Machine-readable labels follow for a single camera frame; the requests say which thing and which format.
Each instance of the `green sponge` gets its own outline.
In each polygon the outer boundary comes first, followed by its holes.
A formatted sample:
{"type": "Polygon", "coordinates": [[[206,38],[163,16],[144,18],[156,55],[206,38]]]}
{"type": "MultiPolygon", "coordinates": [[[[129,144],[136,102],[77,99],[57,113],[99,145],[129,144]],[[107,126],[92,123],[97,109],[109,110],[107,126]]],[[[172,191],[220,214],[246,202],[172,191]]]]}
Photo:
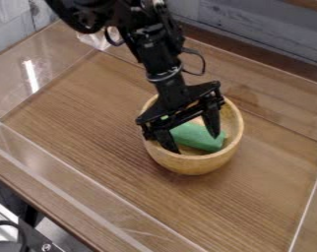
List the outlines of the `green sponge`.
{"type": "Polygon", "coordinates": [[[206,127],[188,122],[171,130],[175,142],[180,145],[215,153],[222,150],[226,133],[220,131],[219,136],[214,139],[208,134],[206,127]]]}

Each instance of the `bowl rim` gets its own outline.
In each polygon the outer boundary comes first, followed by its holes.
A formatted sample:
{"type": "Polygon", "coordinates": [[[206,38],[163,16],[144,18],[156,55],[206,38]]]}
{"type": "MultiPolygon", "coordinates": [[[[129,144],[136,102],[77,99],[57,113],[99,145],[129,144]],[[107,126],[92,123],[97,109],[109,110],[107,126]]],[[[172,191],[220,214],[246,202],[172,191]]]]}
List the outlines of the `bowl rim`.
{"type": "MultiPolygon", "coordinates": [[[[157,94],[148,99],[148,101],[145,102],[141,112],[145,111],[148,105],[152,103],[152,101],[157,98],[157,94]]],[[[242,112],[238,109],[236,105],[234,104],[234,102],[226,97],[226,105],[228,105],[236,115],[236,119],[238,119],[238,134],[236,137],[234,138],[232,142],[227,145],[227,147],[224,149],[222,149],[220,151],[218,151],[214,154],[207,154],[207,155],[202,155],[202,156],[188,156],[188,155],[179,155],[175,154],[169,151],[167,151],[165,149],[163,149],[159,145],[155,145],[152,142],[153,141],[147,141],[144,140],[145,144],[151,144],[155,146],[155,148],[157,149],[159,152],[161,152],[164,155],[172,157],[172,158],[178,158],[178,159],[187,159],[187,160],[202,160],[202,159],[212,159],[212,158],[218,158],[223,155],[226,155],[227,153],[231,152],[231,150],[235,148],[235,146],[239,144],[242,137],[243,137],[243,133],[244,133],[244,120],[243,120],[243,116],[242,116],[242,112]]]]}

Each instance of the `wooden bowl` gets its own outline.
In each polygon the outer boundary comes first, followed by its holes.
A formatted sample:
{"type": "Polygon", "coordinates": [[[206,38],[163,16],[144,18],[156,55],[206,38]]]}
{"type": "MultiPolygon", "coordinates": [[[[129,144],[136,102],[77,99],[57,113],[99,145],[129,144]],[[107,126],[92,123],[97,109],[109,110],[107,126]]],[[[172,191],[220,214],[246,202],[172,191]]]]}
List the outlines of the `wooden bowl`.
{"type": "MultiPolygon", "coordinates": [[[[157,95],[143,106],[141,112],[153,104],[157,95]]],[[[202,175],[216,170],[235,155],[244,132],[244,121],[240,111],[232,101],[226,99],[220,110],[222,130],[226,132],[223,149],[208,154],[190,147],[179,146],[182,154],[178,155],[161,148],[156,141],[145,141],[144,147],[155,161],[171,171],[186,175],[202,175]]]]}

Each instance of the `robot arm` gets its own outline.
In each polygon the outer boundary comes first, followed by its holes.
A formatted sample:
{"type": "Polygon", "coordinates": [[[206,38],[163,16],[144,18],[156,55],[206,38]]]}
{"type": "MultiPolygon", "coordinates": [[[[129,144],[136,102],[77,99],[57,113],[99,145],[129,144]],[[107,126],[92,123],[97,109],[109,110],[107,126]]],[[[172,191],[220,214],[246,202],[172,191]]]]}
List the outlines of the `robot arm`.
{"type": "Polygon", "coordinates": [[[117,27],[139,63],[145,67],[147,79],[155,85],[159,98],[137,117],[147,140],[180,153],[171,129],[202,116],[206,129],[215,138],[220,133],[219,110],[224,104],[219,82],[187,86],[183,62],[184,35],[164,0],[45,0],[61,20],[83,33],[117,27]]]}

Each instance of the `metal screw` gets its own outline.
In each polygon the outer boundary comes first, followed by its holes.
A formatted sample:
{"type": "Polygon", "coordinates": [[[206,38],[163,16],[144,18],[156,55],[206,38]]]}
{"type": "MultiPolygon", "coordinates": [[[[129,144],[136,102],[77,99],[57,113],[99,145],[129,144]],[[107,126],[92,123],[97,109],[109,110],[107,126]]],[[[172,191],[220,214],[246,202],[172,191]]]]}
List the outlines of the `metal screw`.
{"type": "Polygon", "coordinates": [[[50,245],[49,244],[45,244],[42,247],[41,247],[41,251],[42,252],[48,252],[50,250],[50,245]]]}

